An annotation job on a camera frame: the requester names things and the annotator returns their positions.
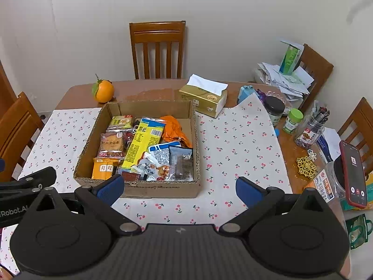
wooden table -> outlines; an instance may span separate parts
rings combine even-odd
[[[113,101],[134,101],[134,100],[177,100],[179,98],[178,90],[187,83],[187,80],[171,80],[171,79],[150,79],[150,80],[132,80],[113,82],[115,94]],[[255,89],[260,89],[263,92],[273,91],[276,94],[284,96],[279,89],[269,85],[241,82],[225,82],[228,84],[228,97],[225,107],[234,107],[237,105],[238,92],[241,86],[253,85]],[[97,103],[92,96],[92,85],[77,85],[70,88],[63,96],[56,109],[78,109],[78,108],[93,108],[102,107],[103,104]],[[290,181],[290,186],[293,193],[302,193],[302,188],[309,180],[298,174],[296,159],[298,157],[307,156],[307,151],[297,146],[293,141],[293,136],[288,135],[282,130],[282,125],[285,118],[282,118],[277,128],[280,131],[279,143],[285,160],[286,169]],[[315,162],[318,170],[325,164],[318,156]],[[344,216],[340,205],[332,207],[341,223],[344,222]],[[349,257],[346,259],[342,267],[341,274],[345,277],[350,272]]]

metal screw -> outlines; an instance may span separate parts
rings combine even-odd
[[[223,230],[227,233],[237,233],[241,227],[236,223],[226,223],[223,225]]]
[[[127,223],[121,224],[119,228],[120,228],[121,231],[124,231],[126,233],[130,233],[132,231],[136,231],[138,226],[137,226],[136,223],[127,222]]]

cherry print tablecloth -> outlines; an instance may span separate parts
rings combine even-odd
[[[27,158],[21,177],[45,166],[57,171],[54,187],[71,192],[79,185],[73,170],[94,125],[99,108],[55,110]],[[263,188],[291,193],[273,126],[262,103],[251,95],[216,119],[197,113],[201,157],[201,191],[194,199],[120,198],[113,208],[145,228],[148,223],[205,224],[218,228],[246,209],[237,197],[235,180],[245,176]],[[3,230],[1,264],[17,273],[9,250],[14,226]]]

orange plastic bag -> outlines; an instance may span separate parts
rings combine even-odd
[[[166,121],[165,129],[163,130],[162,138],[167,142],[180,141],[181,145],[192,148],[193,145],[187,136],[181,131],[180,123],[173,116],[161,117]]]

orange fruit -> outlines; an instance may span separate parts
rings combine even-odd
[[[92,87],[92,94],[99,103],[109,102],[114,95],[114,86],[108,80],[101,80],[97,77],[97,82]]]

